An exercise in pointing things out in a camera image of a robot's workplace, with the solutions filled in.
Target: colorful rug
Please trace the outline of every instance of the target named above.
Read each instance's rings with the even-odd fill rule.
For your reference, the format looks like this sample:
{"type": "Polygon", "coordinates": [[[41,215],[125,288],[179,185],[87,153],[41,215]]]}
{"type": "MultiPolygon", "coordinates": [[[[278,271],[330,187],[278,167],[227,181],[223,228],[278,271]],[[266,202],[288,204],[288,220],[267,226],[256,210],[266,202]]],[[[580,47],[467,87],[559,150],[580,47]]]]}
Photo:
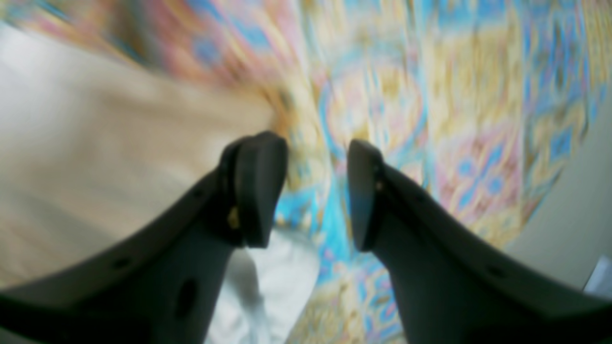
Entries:
{"type": "Polygon", "coordinates": [[[387,272],[351,243],[350,139],[502,249],[577,153],[612,77],[601,0],[4,0],[0,15],[269,99],[291,148],[277,226],[306,231],[323,262],[290,343],[405,342],[387,272]]]}

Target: beige fabric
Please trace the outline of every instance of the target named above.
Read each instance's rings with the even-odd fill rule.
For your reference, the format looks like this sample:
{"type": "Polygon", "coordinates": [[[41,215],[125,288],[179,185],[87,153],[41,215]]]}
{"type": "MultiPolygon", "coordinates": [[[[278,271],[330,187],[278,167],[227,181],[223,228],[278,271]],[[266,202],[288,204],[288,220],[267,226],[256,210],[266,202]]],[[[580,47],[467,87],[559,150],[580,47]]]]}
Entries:
{"type": "Polygon", "coordinates": [[[132,234],[273,115],[9,28],[0,103],[0,288],[132,234]]]}

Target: hole in controller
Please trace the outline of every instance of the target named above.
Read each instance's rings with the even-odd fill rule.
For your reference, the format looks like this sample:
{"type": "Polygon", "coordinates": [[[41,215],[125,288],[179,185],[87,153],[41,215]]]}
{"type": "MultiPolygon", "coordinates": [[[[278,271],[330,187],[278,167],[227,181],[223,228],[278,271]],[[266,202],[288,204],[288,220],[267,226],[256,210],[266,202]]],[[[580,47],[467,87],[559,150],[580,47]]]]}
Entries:
{"type": "Polygon", "coordinates": [[[194,279],[186,280],[179,290],[179,295],[176,298],[176,310],[174,316],[177,319],[183,319],[193,309],[198,293],[198,285],[194,279]]]}
{"type": "Polygon", "coordinates": [[[118,260],[114,261],[113,269],[121,270],[124,267],[130,265],[131,262],[132,262],[132,260],[129,257],[123,257],[121,259],[118,259],[118,260]]]}
{"type": "Polygon", "coordinates": [[[506,273],[502,269],[498,268],[497,266],[488,265],[487,272],[499,279],[504,279],[507,277],[506,273]]]}

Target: bedsheet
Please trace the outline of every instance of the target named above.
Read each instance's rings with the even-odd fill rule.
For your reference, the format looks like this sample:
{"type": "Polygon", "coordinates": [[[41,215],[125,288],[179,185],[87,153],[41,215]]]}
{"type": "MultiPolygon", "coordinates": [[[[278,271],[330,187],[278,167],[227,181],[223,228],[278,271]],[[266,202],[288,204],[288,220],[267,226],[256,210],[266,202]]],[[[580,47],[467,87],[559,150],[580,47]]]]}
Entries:
{"type": "Polygon", "coordinates": [[[276,225],[308,233],[321,258],[290,343],[406,341],[388,273],[351,243],[350,139],[503,249],[596,125],[612,77],[603,0],[0,4],[11,25],[273,104],[290,146],[276,225]]]}

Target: white cloth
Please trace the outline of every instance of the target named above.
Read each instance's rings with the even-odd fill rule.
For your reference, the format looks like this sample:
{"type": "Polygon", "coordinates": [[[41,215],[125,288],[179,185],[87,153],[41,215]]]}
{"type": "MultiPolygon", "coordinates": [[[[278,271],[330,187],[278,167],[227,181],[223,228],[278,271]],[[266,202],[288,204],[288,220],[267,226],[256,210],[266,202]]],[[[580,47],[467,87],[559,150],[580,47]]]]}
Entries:
{"type": "Polygon", "coordinates": [[[267,249],[237,250],[205,344],[282,344],[315,287],[320,260],[300,233],[273,230],[267,249]]]}

